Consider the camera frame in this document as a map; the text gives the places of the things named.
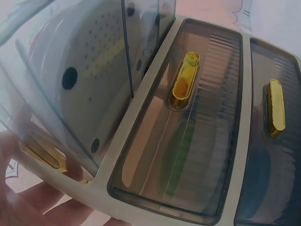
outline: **ribbed panel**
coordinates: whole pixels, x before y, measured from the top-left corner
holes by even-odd
[[[251,52],[253,114],[237,225],[301,225],[300,73],[293,57],[274,47],[252,40]],[[286,127],[275,138],[265,131],[265,88],[271,79],[280,81],[285,105]]]
[[[283,133],[282,177],[279,181],[278,206],[286,206],[278,216],[278,223],[300,225],[301,217],[294,210],[301,208],[301,86],[296,64],[279,55],[275,56],[276,72],[282,84],[285,102],[286,130]]]
[[[190,120],[190,149],[175,196],[190,210],[214,216],[227,174],[238,102],[240,40],[213,33]]]

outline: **finger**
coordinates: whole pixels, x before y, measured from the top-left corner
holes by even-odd
[[[66,158],[66,168],[68,171],[64,173],[65,175],[77,181],[83,179],[82,168],[71,158]],[[41,213],[45,213],[63,197],[62,192],[46,182],[41,182],[18,195]]]
[[[131,226],[131,224],[115,218],[110,218],[103,226]]]
[[[41,182],[18,193],[18,195],[26,200],[36,210],[41,213],[45,213],[58,201],[60,201],[64,194],[46,182]]]
[[[15,136],[7,130],[0,132],[0,156],[5,166],[8,165],[17,147],[18,141]]]
[[[45,217],[57,226],[80,226],[91,215],[93,209],[71,199],[45,213]]]

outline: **hand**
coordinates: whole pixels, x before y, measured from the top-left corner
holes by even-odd
[[[23,192],[13,192],[5,183],[5,172],[18,141],[8,132],[0,133],[0,226],[80,226],[93,209],[69,200],[49,210],[63,193],[46,182]],[[111,218],[104,226],[129,226]]]

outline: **transparent drawer front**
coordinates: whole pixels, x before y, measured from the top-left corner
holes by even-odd
[[[117,162],[113,197],[190,222],[218,221],[239,124],[240,45],[236,33],[184,22]],[[175,108],[171,90],[192,52],[200,62],[190,100]]]
[[[296,59],[251,40],[253,106],[248,161],[236,214],[237,225],[301,224],[300,69]],[[267,131],[266,87],[277,79],[283,89],[285,129]]]

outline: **plastic panel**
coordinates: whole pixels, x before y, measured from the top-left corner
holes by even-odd
[[[301,83],[296,59],[251,40],[253,106],[248,162],[236,214],[237,225],[301,224]],[[271,138],[266,130],[265,88],[271,79],[283,88],[286,128]]]
[[[57,0],[0,48],[2,76],[24,99],[7,100],[12,119],[19,124],[14,108],[25,105],[21,121],[36,115],[92,175],[131,97],[122,19],[118,0]]]
[[[185,54],[200,55],[193,98],[169,94]],[[109,183],[124,202],[193,223],[219,219],[239,124],[241,37],[186,21],[144,102]]]

